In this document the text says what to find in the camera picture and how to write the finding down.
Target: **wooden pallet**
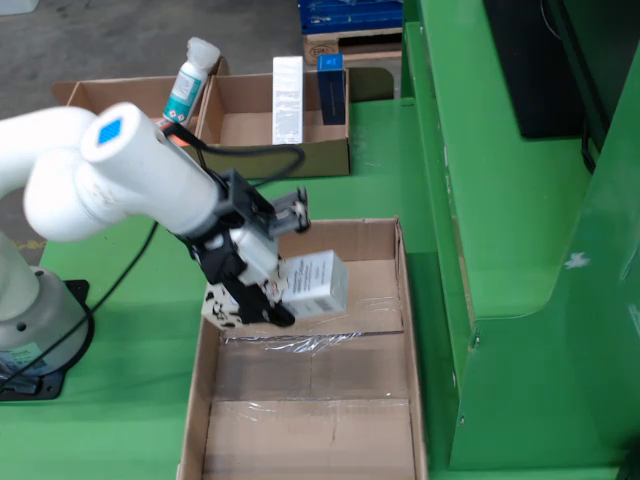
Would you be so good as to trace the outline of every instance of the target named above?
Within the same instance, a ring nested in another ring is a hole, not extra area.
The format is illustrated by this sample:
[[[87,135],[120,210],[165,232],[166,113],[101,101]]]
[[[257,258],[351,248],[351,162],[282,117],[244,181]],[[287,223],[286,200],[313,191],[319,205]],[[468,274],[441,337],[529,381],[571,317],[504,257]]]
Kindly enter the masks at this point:
[[[402,55],[402,28],[303,35],[304,58],[309,65],[318,55],[342,53],[345,61],[399,58]]]

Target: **white bottle cap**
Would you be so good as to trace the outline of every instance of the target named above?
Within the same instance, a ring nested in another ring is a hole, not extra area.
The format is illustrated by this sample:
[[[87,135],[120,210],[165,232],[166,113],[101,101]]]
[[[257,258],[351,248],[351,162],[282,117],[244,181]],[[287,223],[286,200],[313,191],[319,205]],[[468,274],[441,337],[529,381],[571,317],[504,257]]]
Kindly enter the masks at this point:
[[[192,37],[187,43],[187,58],[196,68],[209,72],[220,58],[220,50],[201,38]]]

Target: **green table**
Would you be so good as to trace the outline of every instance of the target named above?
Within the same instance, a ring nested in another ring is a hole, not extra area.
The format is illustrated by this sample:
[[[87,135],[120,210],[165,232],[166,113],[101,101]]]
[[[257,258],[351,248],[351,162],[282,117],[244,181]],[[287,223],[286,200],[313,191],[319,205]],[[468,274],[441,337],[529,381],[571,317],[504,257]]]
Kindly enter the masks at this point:
[[[354,105],[351,151],[350,177],[289,180],[264,193],[274,197],[306,185],[314,219],[398,215],[416,317],[443,325],[413,102]],[[84,242],[50,243],[42,266],[65,279],[88,279],[89,304],[94,304],[135,255],[149,228],[148,219],[132,218]],[[93,344],[70,372],[61,397],[0,406],[2,478],[173,478],[204,286],[184,246],[159,231],[97,315]]]

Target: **green surface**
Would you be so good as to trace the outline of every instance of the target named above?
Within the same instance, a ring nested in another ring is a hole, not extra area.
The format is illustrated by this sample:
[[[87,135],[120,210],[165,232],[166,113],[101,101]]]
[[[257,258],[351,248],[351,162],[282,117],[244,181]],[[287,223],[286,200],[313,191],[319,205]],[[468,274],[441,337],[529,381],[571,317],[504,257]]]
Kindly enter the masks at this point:
[[[434,437],[455,421],[457,398],[439,283],[433,224],[411,100],[352,108],[353,175],[303,183],[312,218],[392,217],[405,234],[418,322],[427,416]],[[62,278],[87,278],[89,303],[115,280],[150,222],[133,218],[89,240],[49,244],[42,264]],[[56,401],[0,406],[3,478],[173,478],[180,458],[204,278],[182,244],[161,230],[97,318],[86,357]],[[442,442],[430,454],[444,463]]]
[[[421,5],[474,313],[534,312],[590,179],[580,142],[520,136],[482,0]]]
[[[476,318],[470,335],[458,283],[460,266],[452,235],[452,198],[446,188],[442,136],[434,125],[439,123],[439,104],[431,79],[437,71],[422,61],[427,57],[427,37],[419,24],[406,23],[405,38],[426,152],[448,340],[460,392],[456,423],[435,419],[439,428],[428,426],[430,448],[441,444],[441,450],[450,455],[443,463],[432,461],[431,467],[436,472],[445,467],[508,471],[606,463],[612,455],[601,448],[589,418],[587,402],[568,361],[557,312]],[[476,335],[480,342],[470,349]],[[428,389],[432,388],[429,380]]]
[[[640,433],[640,55],[605,141],[572,252],[554,298],[567,304],[566,331],[578,382],[607,447]]]

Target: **dark blue package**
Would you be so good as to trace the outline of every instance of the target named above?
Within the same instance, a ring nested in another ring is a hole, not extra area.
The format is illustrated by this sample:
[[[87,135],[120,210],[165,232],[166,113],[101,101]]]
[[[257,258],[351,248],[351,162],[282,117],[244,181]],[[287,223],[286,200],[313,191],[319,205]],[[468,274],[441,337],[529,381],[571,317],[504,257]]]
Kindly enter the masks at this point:
[[[322,121],[325,125],[345,123],[345,76],[341,53],[318,56],[318,85]]]

